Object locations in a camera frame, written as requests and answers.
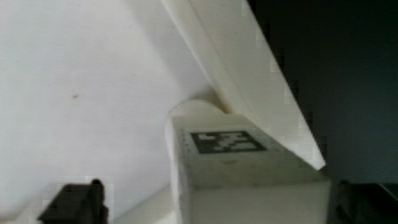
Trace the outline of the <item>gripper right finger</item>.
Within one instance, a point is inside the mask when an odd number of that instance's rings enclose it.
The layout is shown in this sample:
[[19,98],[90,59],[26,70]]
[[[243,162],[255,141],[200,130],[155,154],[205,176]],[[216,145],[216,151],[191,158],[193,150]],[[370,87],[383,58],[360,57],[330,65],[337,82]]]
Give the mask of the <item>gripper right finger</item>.
[[398,183],[338,182],[335,224],[398,224]]

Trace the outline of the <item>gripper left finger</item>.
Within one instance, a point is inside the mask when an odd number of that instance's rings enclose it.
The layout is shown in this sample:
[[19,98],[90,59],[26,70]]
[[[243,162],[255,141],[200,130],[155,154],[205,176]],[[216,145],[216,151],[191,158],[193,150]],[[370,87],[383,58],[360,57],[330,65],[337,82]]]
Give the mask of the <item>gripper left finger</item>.
[[97,179],[88,184],[65,184],[36,217],[42,224],[108,224],[104,186]]

